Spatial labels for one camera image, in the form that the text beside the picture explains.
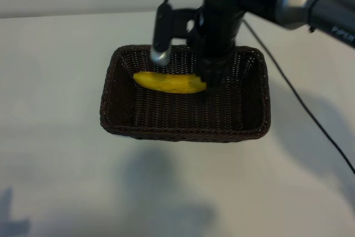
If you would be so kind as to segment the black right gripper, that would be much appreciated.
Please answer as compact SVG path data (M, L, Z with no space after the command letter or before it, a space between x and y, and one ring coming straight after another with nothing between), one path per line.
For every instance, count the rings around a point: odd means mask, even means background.
M197 30L202 39L196 48L195 72L204 76L206 90L214 90L224 76L228 57L234 50L235 37L245 11L239 0L204 0L200 16L203 22Z

